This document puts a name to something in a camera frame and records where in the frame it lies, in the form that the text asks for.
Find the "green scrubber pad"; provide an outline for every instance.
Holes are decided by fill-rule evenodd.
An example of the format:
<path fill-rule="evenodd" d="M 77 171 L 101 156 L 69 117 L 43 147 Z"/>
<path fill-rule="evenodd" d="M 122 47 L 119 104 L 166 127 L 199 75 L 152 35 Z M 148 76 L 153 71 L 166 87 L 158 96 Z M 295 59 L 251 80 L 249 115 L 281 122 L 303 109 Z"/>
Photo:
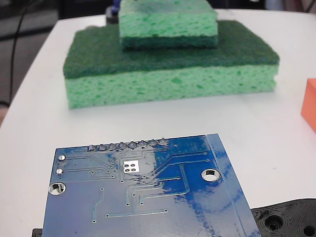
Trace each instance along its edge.
<path fill-rule="evenodd" d="M 217 12 L 206 0 L 124 0 L 119 31 L 125 48 L 214 47 Z"/>
<path fill-rule="evenodd" d="M 70 108 L 272 91 L 278 55 L 235 21 L 214 49 L 124 52 L 117 25 L 78 32 L 64 65 Z"/>

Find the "blue pcb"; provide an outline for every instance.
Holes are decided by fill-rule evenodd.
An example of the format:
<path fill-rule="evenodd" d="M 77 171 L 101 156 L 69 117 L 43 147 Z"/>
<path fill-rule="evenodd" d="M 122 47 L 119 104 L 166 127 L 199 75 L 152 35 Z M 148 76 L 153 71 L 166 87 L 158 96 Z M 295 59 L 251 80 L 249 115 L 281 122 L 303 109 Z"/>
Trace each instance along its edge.
<path fill-rule="evenodd" d="M 260 237 L 217 134 L 56 150 L 43 237 Z"/>

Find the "white tabletop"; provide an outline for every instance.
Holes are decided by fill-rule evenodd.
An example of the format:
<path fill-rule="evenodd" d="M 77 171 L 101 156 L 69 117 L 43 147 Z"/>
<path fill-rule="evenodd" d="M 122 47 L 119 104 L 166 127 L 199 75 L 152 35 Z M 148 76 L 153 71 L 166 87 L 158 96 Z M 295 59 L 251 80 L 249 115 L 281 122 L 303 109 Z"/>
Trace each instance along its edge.
<path fill-rule="evenodd" d="M 2 236 L 31 236 L 44 219 L 56 148 L 219 133 L 251 208 L 316 198 L 316 134 L 301 117 L 316 78 L 316 15 L 220 10 L 280 55 L 274 93 L 68 110 L 63 64 L 77 30 L 104 16 L 57 23 L 0 128 Z"/>

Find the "screw hole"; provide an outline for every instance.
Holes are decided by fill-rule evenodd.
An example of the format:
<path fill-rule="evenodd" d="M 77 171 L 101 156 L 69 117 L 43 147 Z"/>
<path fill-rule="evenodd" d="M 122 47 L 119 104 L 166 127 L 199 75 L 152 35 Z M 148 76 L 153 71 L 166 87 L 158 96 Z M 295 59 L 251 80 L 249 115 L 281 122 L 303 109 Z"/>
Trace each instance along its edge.
<path fill-rule="evenodd" d="M 315 236 L 316 230 L 313 226 L 306 226 L 304 228 L 304 234 L 308 237 L 312 237 L 312 236 Z"/>
<path fill-rule="evenodd" d="M 283 226 L 283 219 L 279 216 L 272 215 L 265 220 L 265 225 L 270 231 L 277 231 Z"/>
<path fill-rule="evenodd" d="M 49 193 L 52 195 L 61 195 L 66 190 L 66 185 L 63 183 L 53 183 L 49 186 Z"/>
<path fill-rule="evenodd" d="M 220 173 L 215 169 L 206 169 L 202 172 L 202 178 L 208 182 L 214 182 L 221 176 Z"/>

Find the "orange block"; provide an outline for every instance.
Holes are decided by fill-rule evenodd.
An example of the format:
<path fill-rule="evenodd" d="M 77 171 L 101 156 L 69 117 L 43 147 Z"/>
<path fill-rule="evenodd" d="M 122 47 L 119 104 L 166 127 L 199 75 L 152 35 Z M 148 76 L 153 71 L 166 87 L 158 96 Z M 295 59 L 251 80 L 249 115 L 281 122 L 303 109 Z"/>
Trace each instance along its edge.
<path fill-rule="evenodd" d="M 316 132 L 316 79 L 308 79 L 302 116 Z"/>

